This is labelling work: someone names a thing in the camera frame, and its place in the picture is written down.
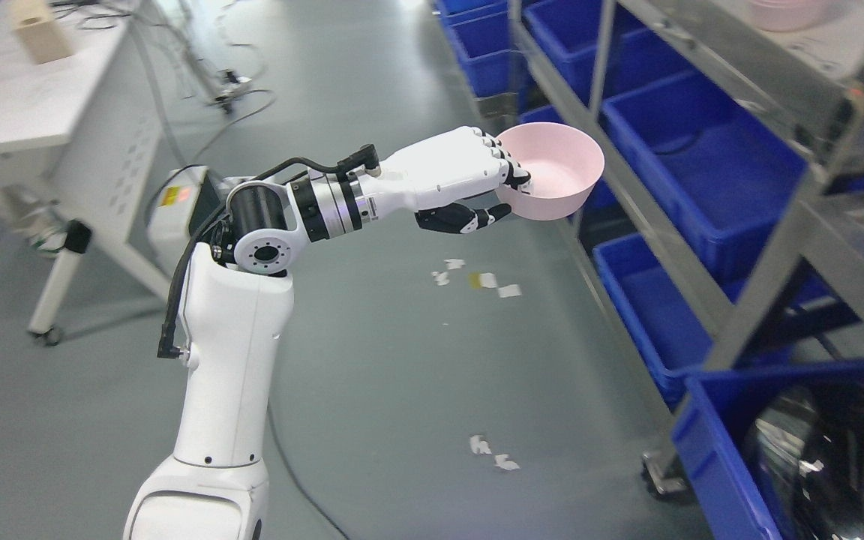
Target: yellow label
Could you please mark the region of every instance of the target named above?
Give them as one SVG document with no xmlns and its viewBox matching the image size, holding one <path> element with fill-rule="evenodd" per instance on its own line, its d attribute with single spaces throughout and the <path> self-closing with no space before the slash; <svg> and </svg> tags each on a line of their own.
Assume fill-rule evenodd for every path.
<svg viewBox="0 0 864 540">
<path fill-rule="evenodd" d="M 179 198 L 179 187 L 177 185 L 173 185 L 165 190 L 165 195 L 162 196 L 162 202 L 159 206 L 171 206 L 176 204 L 176 200 Z"/>
</svg>

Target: table leg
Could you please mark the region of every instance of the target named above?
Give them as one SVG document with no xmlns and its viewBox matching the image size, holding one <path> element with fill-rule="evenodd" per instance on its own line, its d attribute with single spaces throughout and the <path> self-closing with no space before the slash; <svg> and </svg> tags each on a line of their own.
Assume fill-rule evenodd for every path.
<svg viewBox="0 0 864 540">
<path fill-rule="evenodd" d="M 88 226 L 75 219 L 68 222 L 65 244 L 52 264 L 49 279 L 45 281 L 35 311 L 28 321 L 28 333 L 42 345 L 57 345 L 62 340 L 62 332 L 55 326 L 56 314 L 79 269 L 82 255 L 89 249 L 90 240 L 92 230 Z"/>
<path fill-rule="evenodd" d="M 109 255 L 138 283 L 151 290 L 155 296 L 161 300 L 166 300 L 169 297 L 171 277 L 166 277 L 155 264 L 146 259 L 137 249 L 128 243 L 110 237 L 100 229 L 95 230 L 95 241 L 99 248 L 106 252 L 106 255 Z"/>
</svg>

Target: wooden box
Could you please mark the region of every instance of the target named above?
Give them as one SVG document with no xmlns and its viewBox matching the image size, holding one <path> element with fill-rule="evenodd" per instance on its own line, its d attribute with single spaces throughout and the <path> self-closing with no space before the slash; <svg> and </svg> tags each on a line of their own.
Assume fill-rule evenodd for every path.
<svg viewBox="0 0 864 540">
<path fill-rule="evenodd" d="M 59 21 L 44 0 L 13 0 L 10 6 L 13 33 L 35 64 L 72 56 Z"/>
</svg>

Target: caster wheel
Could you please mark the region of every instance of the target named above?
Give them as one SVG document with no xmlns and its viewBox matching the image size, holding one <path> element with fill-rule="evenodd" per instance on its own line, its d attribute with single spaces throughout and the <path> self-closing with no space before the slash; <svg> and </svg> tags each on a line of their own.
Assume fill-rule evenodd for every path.
<svg viewBox="0 0 864 540">
<path fill-rule="evenodd" d="M 59 342 L 62 341 L 63 334 L 62 328 L 52 327 L 49 328 L 48 331 L 43 334 L 32 334 L 35 345 L 39 347 L 54 347 L 55 345 L 59 345 Z"/>
<path fill-rule="evenodd" d="M 652 480 L 652 475 L 649 474 L 648 467 L 646 467 L 645 464 L 642 464 L 641 478 L 642 482 L 645 484 L 646 491 L 648 491 L 649 495 L 651 495 L 655 500 L 661 500 L 663 503 L 675 506 L 691 506 L 694 505 L 694 503 L 698 503 L 698 499 L 695 498 L 692 489 L 685 489 L 682 491 L 659 491 L 656 483 Z"/>
</svg>

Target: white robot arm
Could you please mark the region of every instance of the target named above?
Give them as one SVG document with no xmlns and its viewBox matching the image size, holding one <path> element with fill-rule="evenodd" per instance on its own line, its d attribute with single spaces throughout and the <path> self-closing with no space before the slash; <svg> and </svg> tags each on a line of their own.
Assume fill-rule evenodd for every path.
<svg viewBox="0 0 864 540">
<path fill-rule="evenodd" d="M 274 181 L 296 164 L 308 171 Z M 260 538 L 266 404 L 294 302 L 286 269 L 302 249 L 397 209 L 415 212 L 422 228 L 469 233 L 510 208 L 455 201 L 529 182 L 493 137 L 459 127 L 381 163 L 369 145 L 334 167 L 297 157 L 238 184 L 196 230 L 172 278 L 158 355 L 188 368 L 185 404 L 174 451 L 139 489 L 123 539 Z M 189 339 L 182 348 L 177 318 Z"/>
</svg>

